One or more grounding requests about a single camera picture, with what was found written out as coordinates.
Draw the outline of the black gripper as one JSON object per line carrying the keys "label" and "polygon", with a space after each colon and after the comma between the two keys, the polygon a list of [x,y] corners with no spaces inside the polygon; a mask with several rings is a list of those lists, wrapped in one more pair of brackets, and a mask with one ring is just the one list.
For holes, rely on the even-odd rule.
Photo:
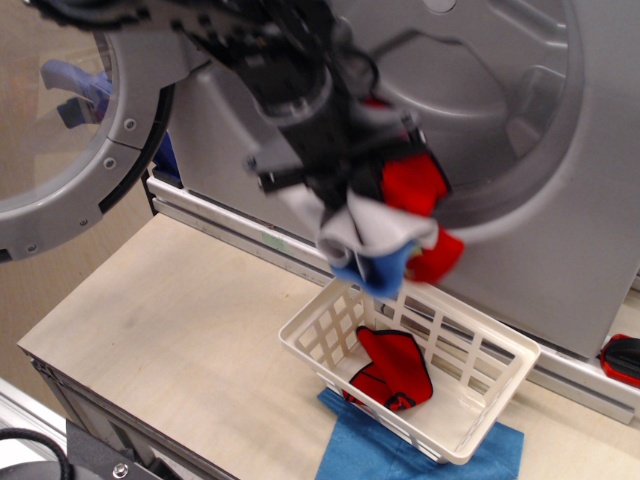
{"label": "black gripper", "polygon": [[336,78],[245,79],[260,116],[280,139],[245,161],[266,193],[303,184],[331,211],[347,202],[349,184],[404,133],[401,111],[375,94],[376,74]]}

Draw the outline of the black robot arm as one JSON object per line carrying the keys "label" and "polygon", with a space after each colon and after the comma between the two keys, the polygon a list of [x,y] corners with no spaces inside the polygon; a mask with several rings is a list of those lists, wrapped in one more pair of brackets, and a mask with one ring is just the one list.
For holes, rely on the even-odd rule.
{"label": "black robot arm", "polygon": [[299,158],[257,166],[263,191],[308,187],[331,210],[349,193],[417,215],[446,191],[412,117],[378,99],[373,58],[326,1],[40,1],[89,31],[181,32],[230,69]]}

